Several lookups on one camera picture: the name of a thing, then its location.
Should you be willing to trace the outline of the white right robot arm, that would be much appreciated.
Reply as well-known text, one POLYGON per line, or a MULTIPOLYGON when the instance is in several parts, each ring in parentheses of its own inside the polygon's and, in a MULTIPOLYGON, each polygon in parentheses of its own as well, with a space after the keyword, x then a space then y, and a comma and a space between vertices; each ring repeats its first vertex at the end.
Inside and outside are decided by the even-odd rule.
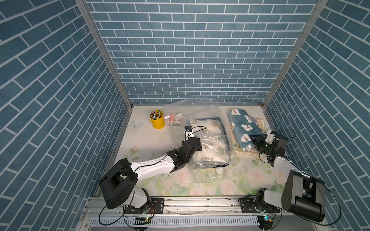
POLYGON ((257 210, 280 208, 312 222, 325 217, 325 182, 308 175, 285 156, 285 149, 269 144, 261 135, 253 140, 256 149, 267 155, 271 166, 276 168, 286 183, 282 193, 262 188, 257 192, 254 205, 257 210))

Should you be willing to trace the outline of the blue cloud pattern blanket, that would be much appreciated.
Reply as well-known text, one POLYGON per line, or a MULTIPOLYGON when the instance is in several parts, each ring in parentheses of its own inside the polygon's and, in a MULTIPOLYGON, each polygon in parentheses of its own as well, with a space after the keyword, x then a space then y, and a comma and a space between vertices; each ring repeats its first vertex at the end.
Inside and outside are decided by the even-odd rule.
POLYGON ((239 147, 249 152, 254 148, 253 140, 260 135, 267 136, 256 124, 255 120, 243 109, 232 109, 228 118, 230 120, 233 134, 239 147))

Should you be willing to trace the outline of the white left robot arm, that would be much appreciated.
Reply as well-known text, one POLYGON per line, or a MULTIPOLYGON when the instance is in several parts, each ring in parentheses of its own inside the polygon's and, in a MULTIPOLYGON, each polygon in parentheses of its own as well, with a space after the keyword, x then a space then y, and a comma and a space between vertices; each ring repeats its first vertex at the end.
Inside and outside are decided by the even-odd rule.
POLYGON ((190 163, 195 152, 201 150, 200 139, 190 137, 182 141, 177 149, 156 159, 142 162, 129 162, 126 158, 119 160, 99 181, 107 208, 114 209, 125 204, 140 210, 147 209, 151 198, 144 188, 136 190, 136 184, 181 170, 190 163))

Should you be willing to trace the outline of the clear plastic vacuum bag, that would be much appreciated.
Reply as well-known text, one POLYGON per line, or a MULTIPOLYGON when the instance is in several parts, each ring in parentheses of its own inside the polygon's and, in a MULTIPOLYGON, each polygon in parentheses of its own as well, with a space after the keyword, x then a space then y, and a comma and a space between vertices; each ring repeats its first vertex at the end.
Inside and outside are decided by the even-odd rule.
POLYGON ((202 150, 186 165, 196 183, 222 180, 231 162, 222 113, 219 105, 208 99, 185 99, 164 107, 166 134, 175 146, 191 137, 200 139, 202 150))

